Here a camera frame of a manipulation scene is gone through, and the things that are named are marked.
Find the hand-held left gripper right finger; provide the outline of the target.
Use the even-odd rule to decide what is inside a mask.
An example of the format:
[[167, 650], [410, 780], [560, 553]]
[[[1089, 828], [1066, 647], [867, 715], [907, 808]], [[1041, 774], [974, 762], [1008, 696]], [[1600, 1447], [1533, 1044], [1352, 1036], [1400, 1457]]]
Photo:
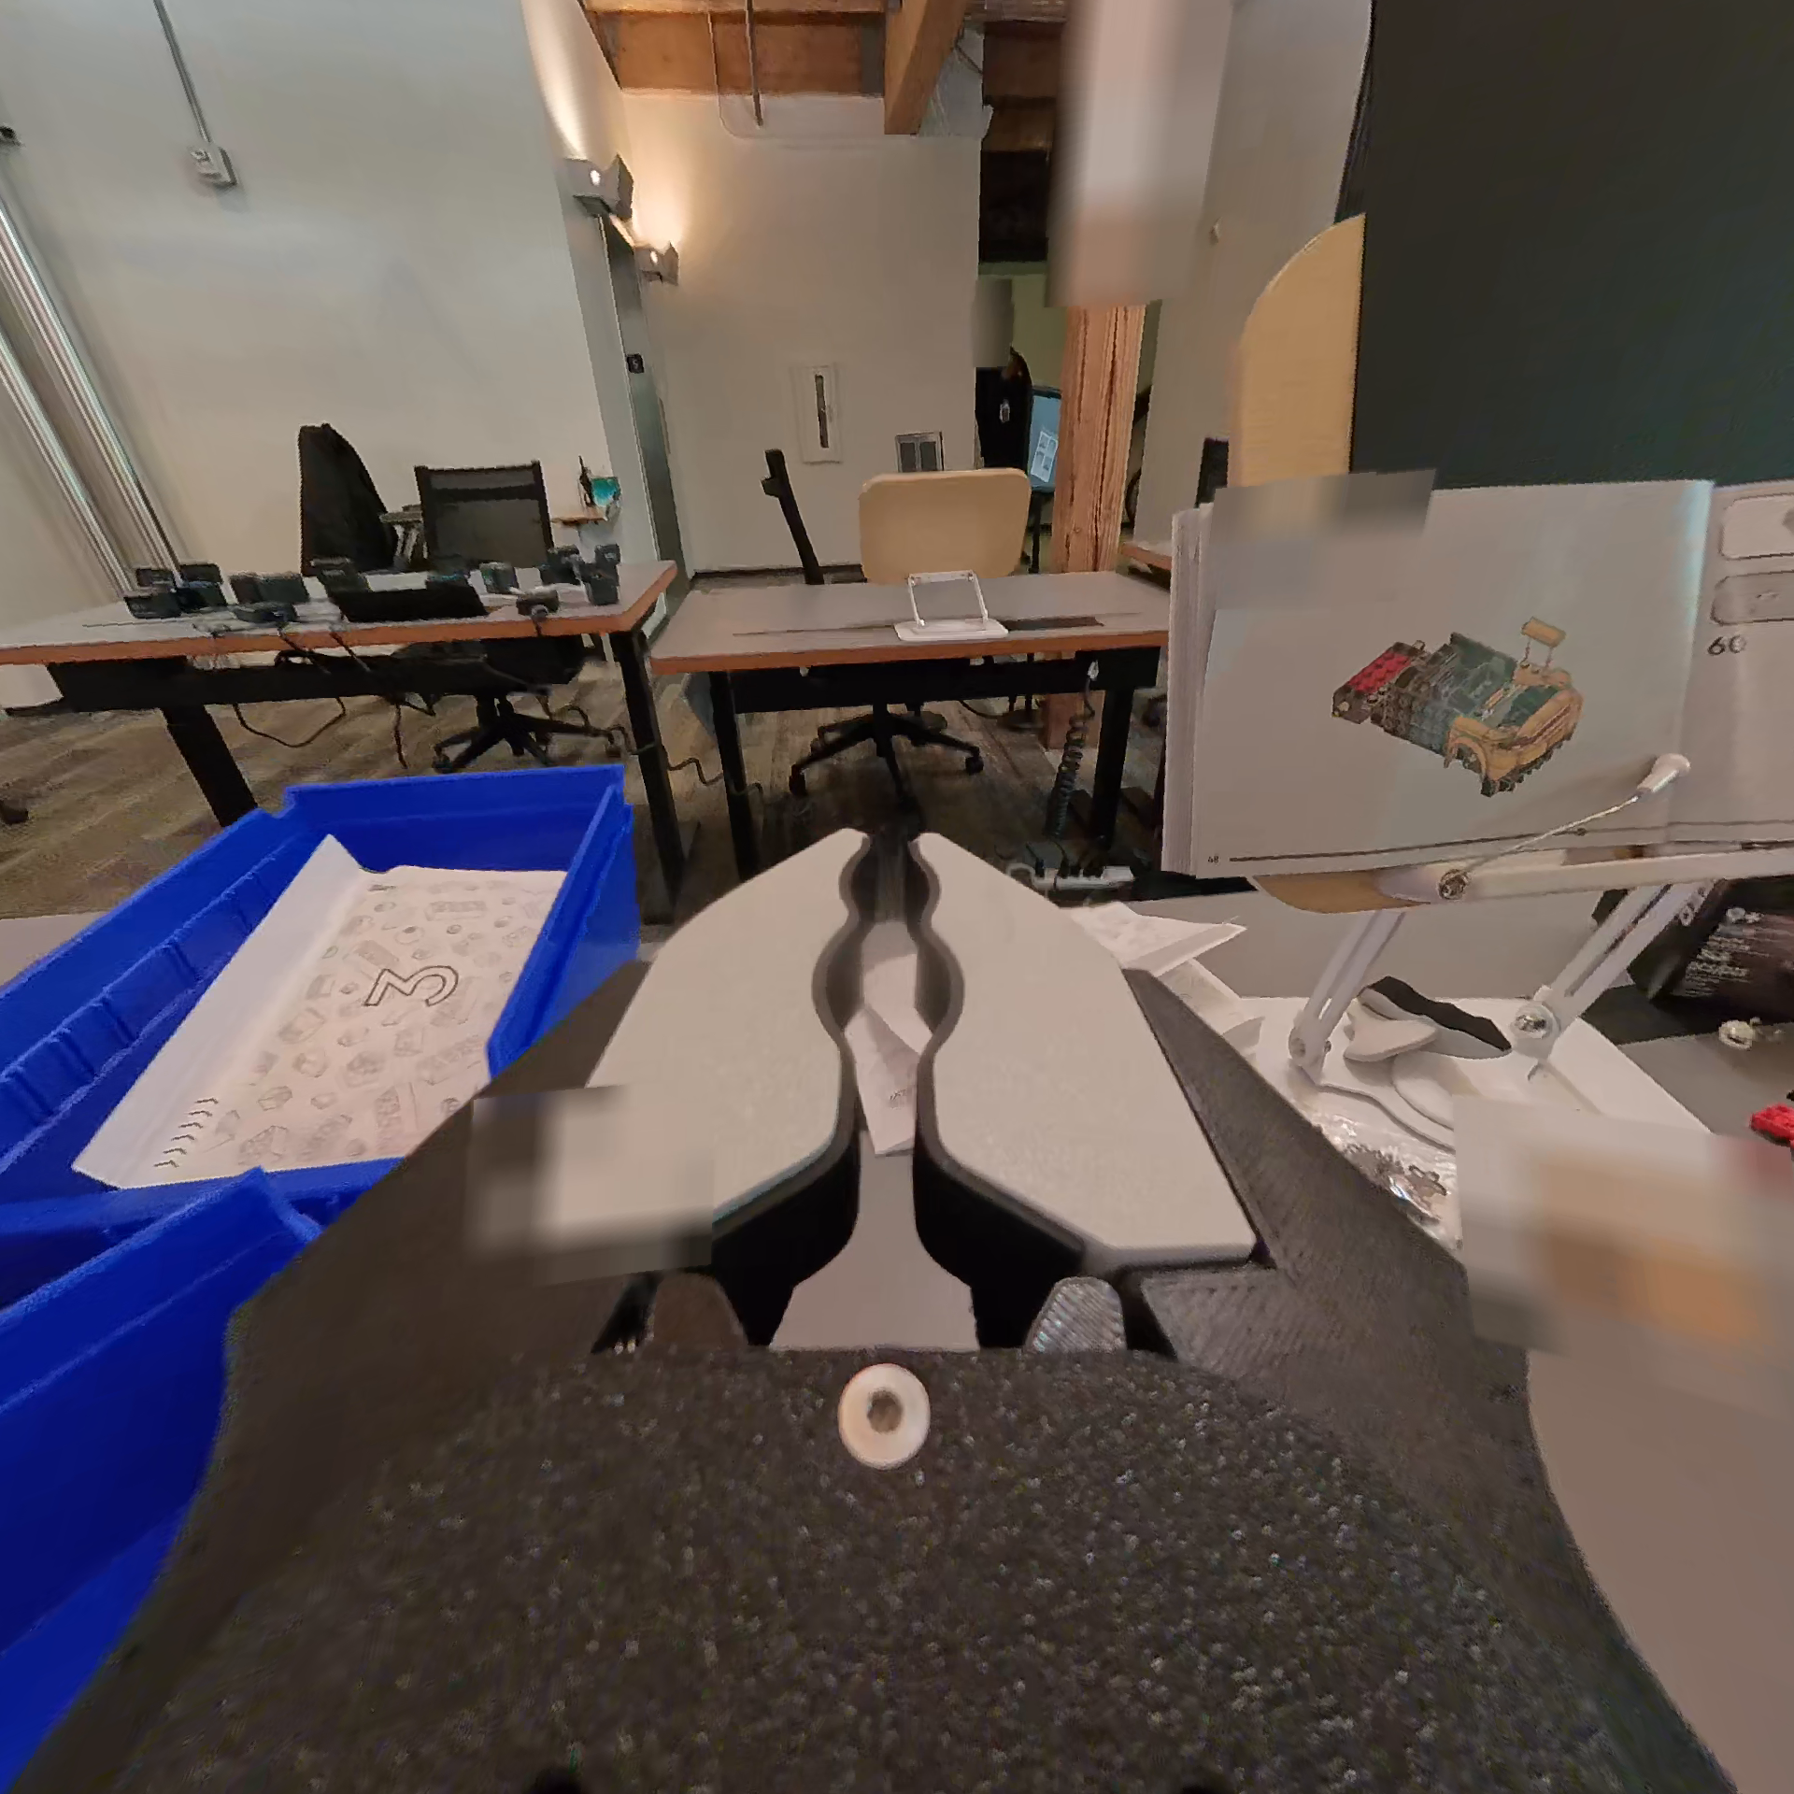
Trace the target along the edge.
[[912, 1208], [979, 1344], [1021, 1344], [1075, 1276], [1247, 1264], [1259, 1233], [1111, 953], [943, 836], [907, 855]]

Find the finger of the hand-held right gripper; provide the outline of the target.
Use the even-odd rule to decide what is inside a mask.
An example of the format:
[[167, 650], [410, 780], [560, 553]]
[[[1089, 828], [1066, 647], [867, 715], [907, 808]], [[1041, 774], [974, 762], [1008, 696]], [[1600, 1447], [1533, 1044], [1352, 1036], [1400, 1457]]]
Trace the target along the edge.
[[1351, 1006], [1351, 1061], [1431, 1054], [1461, 1061], [1502, 1060], [1511, 1039], [1489, 1019], [1433, 1000], [1398, 977], [1365, 985]]

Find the lego instruction booklet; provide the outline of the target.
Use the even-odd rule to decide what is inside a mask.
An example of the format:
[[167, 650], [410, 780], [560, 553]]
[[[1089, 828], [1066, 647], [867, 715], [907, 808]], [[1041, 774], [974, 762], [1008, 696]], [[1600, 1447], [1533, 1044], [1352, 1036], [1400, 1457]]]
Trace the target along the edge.
[[1236, 485], [1173, 549], [1166, 869], [1789, 844], [1786, 480]]

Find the lego set box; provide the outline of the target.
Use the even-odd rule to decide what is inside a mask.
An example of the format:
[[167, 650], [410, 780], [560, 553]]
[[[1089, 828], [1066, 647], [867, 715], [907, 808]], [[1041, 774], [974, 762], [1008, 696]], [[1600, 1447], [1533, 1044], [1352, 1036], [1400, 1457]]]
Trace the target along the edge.
[[1701, 886], [1627, 968], [1652, 1001], [1715, 1016], [1792, 1019], [1792, 878]]

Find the clear plastic parts bag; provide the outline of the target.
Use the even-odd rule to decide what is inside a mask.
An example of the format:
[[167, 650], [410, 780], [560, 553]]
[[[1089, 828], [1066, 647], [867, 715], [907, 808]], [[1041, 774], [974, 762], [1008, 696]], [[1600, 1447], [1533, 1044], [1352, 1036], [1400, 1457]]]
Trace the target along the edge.
[[1310, 1124], [1431, 1240], [1449, 1250], [1461, 1247], [1458, 1166], [1450, 1150], [1406, 1132], [1383, 1113], [1316, 1111]]

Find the white book stand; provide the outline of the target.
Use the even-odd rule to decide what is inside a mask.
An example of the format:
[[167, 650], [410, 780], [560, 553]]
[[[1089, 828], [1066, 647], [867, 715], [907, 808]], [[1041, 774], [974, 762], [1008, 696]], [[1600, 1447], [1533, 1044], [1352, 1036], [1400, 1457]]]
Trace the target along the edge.
[[1620, 804], [1577, 822], [1522, 839], [1497, 852], [1457, 855], [1433, 863], [1365, 869], [1388, 896], [1415, 906], [1398, 928], [1375, 928], [1387, 912], [1351, 912], [1357, 919], [1337, 944], [1291, 1039], [1292, 1061], [1310, 1077], [1324, 1066], [1328, 1043], [1357, 993], [1374, 983], [1379, 958], [1411, 912], [1479, 917], [1495, 903], [1540, 896], [1593, 896], [1616, 890], [1613, 912], [1585, 938], [1558, 977], [1522, 1001], [1500, 1001], [1491, 1016], [1512, 1043], [1512, 1054], [1547, 1061], [1556, 1044], [1582, 1022], [1588, 1009], [1675, 921], [1701, 886], [1725, 878], [1784, 877], [1792, 849], [1782, 844], [1582, 847], [1595, 822], [1661, 799], [1689, 774], [1680, 755], [1660, 755], [1641, 784]]

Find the white paper parts bag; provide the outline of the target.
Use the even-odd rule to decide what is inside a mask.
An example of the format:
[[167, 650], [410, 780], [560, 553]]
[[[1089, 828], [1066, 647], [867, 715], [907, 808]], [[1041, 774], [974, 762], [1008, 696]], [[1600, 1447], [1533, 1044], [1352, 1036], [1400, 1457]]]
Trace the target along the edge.
[[400, 1161], [489, 1082], [567, 874], [324, 838], [74, 1161], [113, 1190]]

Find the white desk stand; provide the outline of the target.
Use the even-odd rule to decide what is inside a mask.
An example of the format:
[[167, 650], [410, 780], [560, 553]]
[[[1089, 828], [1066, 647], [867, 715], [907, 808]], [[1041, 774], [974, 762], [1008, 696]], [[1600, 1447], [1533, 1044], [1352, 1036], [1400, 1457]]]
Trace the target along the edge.
[[891, 629], [903, 644], [986, 644], [1010, 635], [994, 617], [973, 571], [916, 573], [905, 580], [907, 616]]

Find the white and plywood chair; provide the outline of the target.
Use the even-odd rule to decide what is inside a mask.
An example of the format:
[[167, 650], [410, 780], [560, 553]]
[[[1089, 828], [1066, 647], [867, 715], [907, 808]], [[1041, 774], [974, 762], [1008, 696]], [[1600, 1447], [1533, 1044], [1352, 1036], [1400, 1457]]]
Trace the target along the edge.
[[[1012, 574], [1027, 519], [1030, 485], [1016, 469], [940, 474], [877, 477], [858, 497], [861, 569], [867, 583], [905, 585], [907, 574], [973, 571], [979, 583]], [[895, 795], [912, 808], [898, 742], [946, 747], [964, 756], [965, 772], [982, 769], [981, 752], [943, 726], [932, 726], [920, 704], [895, 714], [884, 704], [851, 725], [819, 728], [814, 747], [790, 772], [790, 798], [805, 798], [805, 774], [845, 751], [869, 744], [884, 762]]]

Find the black office chair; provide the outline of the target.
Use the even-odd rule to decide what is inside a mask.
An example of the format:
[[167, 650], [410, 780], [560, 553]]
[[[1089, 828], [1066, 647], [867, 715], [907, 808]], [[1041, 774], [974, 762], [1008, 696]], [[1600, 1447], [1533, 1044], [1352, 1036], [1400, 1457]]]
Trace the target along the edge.
[[397, 533], [387, 524], [367, 465], [328, 423], [299, 427], [299, 571], [316, 574], [324, 563], [361, 573], [400, 569]]
[[[546, 484], [539, 463], [416, 471], [423, 552], [436, 574], [480, 578], [489, 595], [523, 591], [526, 569], [553, 553]], [[577, 681], [588, 663], [583, 637], [506, 637], [451, 644], [448, 652], [479, 667], [477, 725], [440, 740], [439, 774], [468, 772], [506, 747], [546, 764], [558, 735], [594, 738], [590, 717], [564, 722], [552, 696]]]

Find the blue plastic bin with paper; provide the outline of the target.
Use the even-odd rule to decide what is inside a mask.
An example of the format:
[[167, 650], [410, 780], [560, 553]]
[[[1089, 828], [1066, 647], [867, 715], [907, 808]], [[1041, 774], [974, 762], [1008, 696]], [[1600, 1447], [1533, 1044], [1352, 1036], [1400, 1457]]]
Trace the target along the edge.
[[486, 1087], [637, 960], [634, 812], [618, 764], [291, 790], [5, 990], [5, 1300], [146, 1226], [148, 1195], [247, 1176], [115, 1190], [74, 1161], [324, 838], [367, 869], [567, 874], [488, 1046]]

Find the row of black devices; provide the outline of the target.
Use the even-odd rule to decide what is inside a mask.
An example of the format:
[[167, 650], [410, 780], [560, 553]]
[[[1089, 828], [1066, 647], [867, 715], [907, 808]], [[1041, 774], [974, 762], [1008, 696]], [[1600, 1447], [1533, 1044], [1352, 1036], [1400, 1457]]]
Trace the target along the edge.
[[333, 613], [353, 625], [470, 621], [515, 613], [545, 621], [567, 602], [613, 610], [621, 602], [621, 552], [598, 545], [592, 553], [553, 549], [537, 571], [537, 585], [511, 564], [480, 564], [468, 573], [372, 574], [344, 560], [320, 564], [315, 574], [231, 574], [176, 580], [153, 569], [150, 583], [122, 599], [136, 621], [229, 613], [240, 621], [287, 625], [312, 613]]

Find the large blue plastic bin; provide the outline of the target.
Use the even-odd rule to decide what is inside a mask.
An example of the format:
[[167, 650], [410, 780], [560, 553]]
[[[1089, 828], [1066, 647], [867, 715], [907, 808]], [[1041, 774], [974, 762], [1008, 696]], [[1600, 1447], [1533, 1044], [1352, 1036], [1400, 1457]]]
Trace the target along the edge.
[[176, 1186], [5, 1311], [2, 1722], [26, 1759], [143, 1606], [205, 1478], [232, 1314], [397, 1166]]

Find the black backdrop panel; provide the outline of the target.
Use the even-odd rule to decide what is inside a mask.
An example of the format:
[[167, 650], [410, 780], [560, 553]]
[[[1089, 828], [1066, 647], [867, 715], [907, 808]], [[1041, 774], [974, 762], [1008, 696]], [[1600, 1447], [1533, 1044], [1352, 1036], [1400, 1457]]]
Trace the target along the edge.
[[1792, 4], [1374, 4], [1352, 471], [1792, 472]]

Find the metal pipes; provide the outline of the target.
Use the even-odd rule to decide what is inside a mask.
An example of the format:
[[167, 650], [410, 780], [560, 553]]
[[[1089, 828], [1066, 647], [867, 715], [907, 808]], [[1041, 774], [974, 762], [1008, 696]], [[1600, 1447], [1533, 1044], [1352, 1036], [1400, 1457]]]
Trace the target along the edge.
[[184, 556], [178, 535], [152, 497], [11, 193], [2, 193], [2, 361], [7, 401], [104, 583], [126, 591], [143, 569], [173, 571]]

